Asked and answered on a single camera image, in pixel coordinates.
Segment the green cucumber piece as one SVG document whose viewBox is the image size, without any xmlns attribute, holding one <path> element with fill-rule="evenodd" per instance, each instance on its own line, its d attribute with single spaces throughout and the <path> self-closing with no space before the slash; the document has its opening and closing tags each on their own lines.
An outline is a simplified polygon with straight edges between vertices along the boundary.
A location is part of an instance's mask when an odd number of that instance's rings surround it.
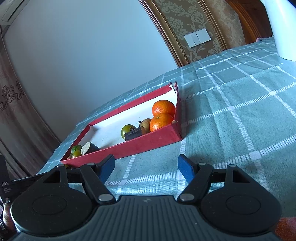
<svg viewBox="0 0 296 241">
<path fill-rule="evenodd" d="M 75 151 L 77 150 L 81 150 L 82 149 L 82 146 L 81 145 L 75 145 L 71 148 L 71 153 L 73 154 Z"/>
</svg>

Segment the green tomato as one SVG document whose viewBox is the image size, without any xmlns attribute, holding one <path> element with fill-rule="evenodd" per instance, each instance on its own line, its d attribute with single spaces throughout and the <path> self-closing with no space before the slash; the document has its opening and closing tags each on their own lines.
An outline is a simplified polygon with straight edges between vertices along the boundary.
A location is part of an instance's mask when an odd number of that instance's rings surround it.
<svg viewBox="0 0 296 241">
<path fill-rule="evenodd" d="M 133 125 L 130 125 L 130 124 L 124 125 L 121 129 L 121 137 L 125 139 L 125 134 L 133 131 L 134 129 L 136 129 L 136 127 Z"/>
<path fill-rule="evenodd" d="M 73 154 L 72 154 L 72 158 L 76 158 L 76 157 L 80 157 L 80 156 L 82 156 L 80 150 L 76 150 L 76 151 L 74 151 Z"/>
</svg>

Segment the orange mandarin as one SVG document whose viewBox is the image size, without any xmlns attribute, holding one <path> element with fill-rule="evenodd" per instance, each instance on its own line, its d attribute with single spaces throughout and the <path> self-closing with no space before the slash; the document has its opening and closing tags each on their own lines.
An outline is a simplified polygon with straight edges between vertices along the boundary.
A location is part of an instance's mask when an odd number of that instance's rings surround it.
<svg viewBox="0 0 296 241">
<path fill-rule="evenodd" d="M 176 108 L 175 108 L 174 104 L 168 100 L 156 101 L 152 106 L 153 116 L 165 113 L 165 114 L 169 114 L 172 117 L 174 117 L 175 110 L 176 110 Z"/>
<path fill-rule="evenodd" d="M 149 124 L 149 129 L 151 132 L 163 128 L 164 126 L 170 125 L 173 122 L 174 118 L 167 113 L 160 113 L 155 115 Z"/>
</svg>

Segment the split eggplant chunk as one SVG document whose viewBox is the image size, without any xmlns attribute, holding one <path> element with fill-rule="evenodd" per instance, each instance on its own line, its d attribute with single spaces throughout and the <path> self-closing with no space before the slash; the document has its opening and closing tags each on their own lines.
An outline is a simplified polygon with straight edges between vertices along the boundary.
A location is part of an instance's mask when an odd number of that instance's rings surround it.
<svg viewBox="0 0 296 241">
<path fill-rule="evenodd" d="M 133 140 L 134 138 L 141 137 L 147 133 L 147 130 L 143 126 L 140 126 L 138 128 L 131 130 L 128 133 L 125 133 L 125 141 L 127 142 Z"/>
</svg>

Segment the brown kiwi fruit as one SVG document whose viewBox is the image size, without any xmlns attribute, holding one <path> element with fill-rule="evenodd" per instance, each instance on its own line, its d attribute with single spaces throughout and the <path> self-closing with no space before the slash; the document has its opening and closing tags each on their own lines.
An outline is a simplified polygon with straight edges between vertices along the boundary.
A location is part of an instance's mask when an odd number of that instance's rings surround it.
<svg viewBox="0 0 296 241">
<path fill-rule="evenodd" d="M 139 121 L 139 127 L 142 126 L 145 129 L 146 133 L 149 133 L 150 132 L 150 129 L 149 129 L 150 122 L 151 122 L 150 118 L 146 118 L 142 121 Z"/>
</svg>

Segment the dark eggplant chunk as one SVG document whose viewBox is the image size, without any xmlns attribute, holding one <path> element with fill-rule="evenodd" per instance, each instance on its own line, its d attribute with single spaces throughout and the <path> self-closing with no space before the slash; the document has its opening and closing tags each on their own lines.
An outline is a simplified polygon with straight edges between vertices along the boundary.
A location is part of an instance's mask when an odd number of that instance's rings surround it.
<svg viewBox="0 0 296 241">
<path fill-rule="evenodd" d="M 86 154 L 90 154 L 90 153 L 93 153 L 93 152 L 97 152 L 99 151 L 100 149 L 95 145 L 93 144 L 92 142 L 86 142 L 80 152 L 82 155 L 86 155 Z"/>
</svg>

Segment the patterned brown curtain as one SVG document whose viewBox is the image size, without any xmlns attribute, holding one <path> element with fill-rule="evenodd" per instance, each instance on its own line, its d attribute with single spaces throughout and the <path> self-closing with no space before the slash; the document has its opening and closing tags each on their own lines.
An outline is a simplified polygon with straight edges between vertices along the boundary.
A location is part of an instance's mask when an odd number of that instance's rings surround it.
<svg viewBox="0 0 296 241">
<path fill-rule="evenodd" d="M 59 145 L 24 92 L 1 41 L 1 155 L 10 177 L 35 175 Z"/>
</svg>

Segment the pink towel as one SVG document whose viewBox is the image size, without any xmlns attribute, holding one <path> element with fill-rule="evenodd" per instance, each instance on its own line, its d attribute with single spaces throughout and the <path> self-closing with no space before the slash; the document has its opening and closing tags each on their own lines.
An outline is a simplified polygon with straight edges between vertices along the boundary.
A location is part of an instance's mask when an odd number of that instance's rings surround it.
<svg viewBox="0 0 296 241">
<path fill-rule="evenodd" d="M 275 233 L 284 241 L 296 241 L 296 217 L 281 218 Z"/>
</svg>

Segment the red shallow cardboard box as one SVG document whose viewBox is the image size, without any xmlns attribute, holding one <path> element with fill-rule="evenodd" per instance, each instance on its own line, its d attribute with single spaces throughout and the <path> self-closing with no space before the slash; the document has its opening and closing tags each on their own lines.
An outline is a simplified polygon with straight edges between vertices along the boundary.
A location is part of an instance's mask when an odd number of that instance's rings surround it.
<svg viewBox="0 0 296 241">
<path fill-rule="evenodd" d="M 171 117 L 152 115 L 152 106 L 161 101 L 175 107 Z M 180 95 L 177 83 L 170 83 L 87 124 L 61 162 L 80 167 L 107 155 L 119 159 L 181 140 Z"/>
</svg>

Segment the teal checked tablecloth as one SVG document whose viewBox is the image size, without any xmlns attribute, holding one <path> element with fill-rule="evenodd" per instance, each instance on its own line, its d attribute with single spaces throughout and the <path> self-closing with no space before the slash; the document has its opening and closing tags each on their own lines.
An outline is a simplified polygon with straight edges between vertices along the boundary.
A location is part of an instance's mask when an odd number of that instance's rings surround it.
<svg viewBox="0 0 296 241">
<path fill-rule="evenodd" d="M 274 39 L 226 50 L 167 72 L 116 97 L 79 122 L 41 169 L 60 163 L 86 125 L 166 84 L 177 82 L 183 140 L 118 159 L 107 179 L 115 195 L 179 195 L 187 182 L 177 158 L 224 169 L 239 166 L 295 216 L 295 62 Z"/>
</svg>

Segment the wooden headboard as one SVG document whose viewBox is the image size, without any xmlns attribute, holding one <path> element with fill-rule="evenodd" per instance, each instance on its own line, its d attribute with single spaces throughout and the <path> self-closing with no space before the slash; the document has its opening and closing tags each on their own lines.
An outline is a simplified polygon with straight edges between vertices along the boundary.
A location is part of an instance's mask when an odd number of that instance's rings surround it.
<svg viewBox="0 0 296 241">
<path fill-rule="evenodd" d="M 226 0 L 239 16 L 246 44 L 273 35 L 267 12 L 260 0 Z"/>
</svg>

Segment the white electric kettle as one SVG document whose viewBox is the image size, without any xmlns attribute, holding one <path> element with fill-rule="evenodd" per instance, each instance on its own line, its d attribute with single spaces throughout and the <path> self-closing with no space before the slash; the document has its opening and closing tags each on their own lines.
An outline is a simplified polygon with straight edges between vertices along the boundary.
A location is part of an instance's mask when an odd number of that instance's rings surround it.
<svg viewBox="0 0 296 241">
<path fill-rule="evenodd" d="M 278 55 L 295 61 L 295 1 L 262 0 L 273 32 Z"/>
</svg>

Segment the white wall switch panel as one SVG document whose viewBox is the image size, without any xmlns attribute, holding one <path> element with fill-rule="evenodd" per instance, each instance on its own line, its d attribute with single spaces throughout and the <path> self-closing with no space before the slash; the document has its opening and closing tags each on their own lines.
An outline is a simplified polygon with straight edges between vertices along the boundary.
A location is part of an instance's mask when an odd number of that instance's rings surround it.
<svg viewBox="0 0 296 241">
<path fill-rule="evenodd" d="M 184 35 L 184 38 L 189 48 L 196 47 L 211 40 L 211 37 L 206 29 L 201 29 Z"/>
</svg>

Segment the gold wallpaper frame moulding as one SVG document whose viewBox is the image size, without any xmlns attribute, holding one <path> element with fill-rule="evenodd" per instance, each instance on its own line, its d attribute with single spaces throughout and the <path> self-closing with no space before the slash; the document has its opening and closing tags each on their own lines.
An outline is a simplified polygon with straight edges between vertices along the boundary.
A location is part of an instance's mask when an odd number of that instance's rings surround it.
<svg viewBox="0 0 296 241">
<path fill-rule="evenodd" d="M 179 67 L 228 49 L 206 1 L 140 1 Z M 210 41 L 190 48 L 185 36 L 206 29 Z"/>
</svg>

